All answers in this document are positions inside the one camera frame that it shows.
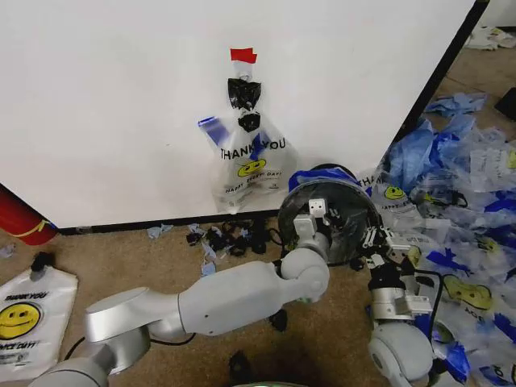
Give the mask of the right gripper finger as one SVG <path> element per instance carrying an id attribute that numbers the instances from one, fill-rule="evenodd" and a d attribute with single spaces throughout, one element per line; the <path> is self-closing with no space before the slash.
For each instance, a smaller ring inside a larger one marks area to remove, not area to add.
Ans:
<path id="1" fill-rule="evenodd" d="M 385 229 L 385 241 L 389 246 L 388 257 L 401 264 L 408 260 L 413 266 L 417 266 L 420 260 L 420 247 L 415 236 L 404 232 Z"/>
<path id="2" fill-rule="evenodd" d="M 361 255 L 366 263 L 383 262 L 383 231 L 380 227 L 368 227 L 361 242 Z"/>

